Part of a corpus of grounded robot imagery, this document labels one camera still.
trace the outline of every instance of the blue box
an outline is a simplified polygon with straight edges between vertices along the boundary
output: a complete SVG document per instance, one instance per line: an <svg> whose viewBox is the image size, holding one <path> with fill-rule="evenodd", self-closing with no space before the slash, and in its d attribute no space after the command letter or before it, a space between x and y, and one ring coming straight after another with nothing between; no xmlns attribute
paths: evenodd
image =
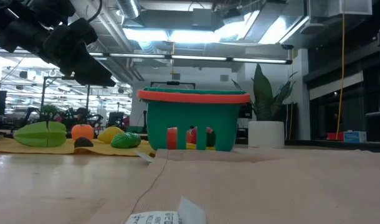
<svg viewBox="0 0 380 224"><path fill-rule="evenodd" d="M361 143L366 141L365 131L344 131L344 142Z"/></svg>

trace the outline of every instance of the green plastic basket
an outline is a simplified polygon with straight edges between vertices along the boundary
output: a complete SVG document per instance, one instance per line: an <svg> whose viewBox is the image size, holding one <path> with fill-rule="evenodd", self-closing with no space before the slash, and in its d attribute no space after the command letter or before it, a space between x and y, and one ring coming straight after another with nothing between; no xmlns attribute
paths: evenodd
<svg viewBox="0 0 380 224"><path fill-rule="evenodd" d="M186 149L186 131L197 127L198 150L205 150L207 127L216 134L215 150L230 151L235 142L243 91L145 88L138 97L147 103L148 140L154 150L167 148L167 129L178 128L177 148Z"/></svg>

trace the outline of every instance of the yellow cable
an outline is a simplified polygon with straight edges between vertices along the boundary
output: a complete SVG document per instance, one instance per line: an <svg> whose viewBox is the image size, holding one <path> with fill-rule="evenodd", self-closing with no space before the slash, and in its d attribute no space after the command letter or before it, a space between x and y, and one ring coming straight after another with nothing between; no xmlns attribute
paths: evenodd
<svg viewBox="0 0 380 224"><path fill-rule="evenodd" d="M338 140L338 133L340 131L340 121L341 121L341 112L342 112L342 93L344 89L344 75L345 75L345 1L343 4L342 10L342 77L341 77L341 93L340 93L340 105L338 108L338 121L337 121L337 132L335 139Z"/></svg>
<svg viewBox="0 0 380 224"><path fill-rule="evenodd" d="M292 51L292 63L294 63L294 49L291 49ZM291 74L294 74L294 66L291 64ZM291 115L290 115L290 135L288 135L288 140L291 140L291 131L292 131L292 111L293 111L293 100L292 100L292 94L291 94Z"/></svg>

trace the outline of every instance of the white pot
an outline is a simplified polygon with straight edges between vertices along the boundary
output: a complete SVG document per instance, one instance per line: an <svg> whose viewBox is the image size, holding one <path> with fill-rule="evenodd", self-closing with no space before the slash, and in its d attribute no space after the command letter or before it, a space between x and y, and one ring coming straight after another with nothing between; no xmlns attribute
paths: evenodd
<svg viewBox="0 0 380 224"><path fill-rule="evenodd" d="M250 121L248 123L249 147L284 147L284 123L279 121Z"/></svg>

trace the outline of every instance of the potted plant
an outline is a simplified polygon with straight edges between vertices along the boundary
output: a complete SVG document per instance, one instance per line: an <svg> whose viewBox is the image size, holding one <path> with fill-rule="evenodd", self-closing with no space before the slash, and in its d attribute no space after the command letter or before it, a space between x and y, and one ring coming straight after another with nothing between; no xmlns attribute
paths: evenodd
<svg viewBox="0 0 380 224"><path fill-rule="evenodd" d="M284 147L284 124L276 121L276 114L283 105L283 100L291 95L295 82L291 82L293 73L288 77L285 84L281 85L273 96L272 87L269 80L262 73L262 68L257 64L254 78L255 101L252 102L252 109L257 116L257 121L250 121L248 124L248 145L250 147ZM240 85L232 80L236 88Z"/></svg>
<svg viewBox="0 0 380 224"><path fill-rule="evenodd" d="M49 121L53 121L57 113L58 110L56 106L45 105L40 109L39 120L46 121L47 125L49 125Z"/></svg>

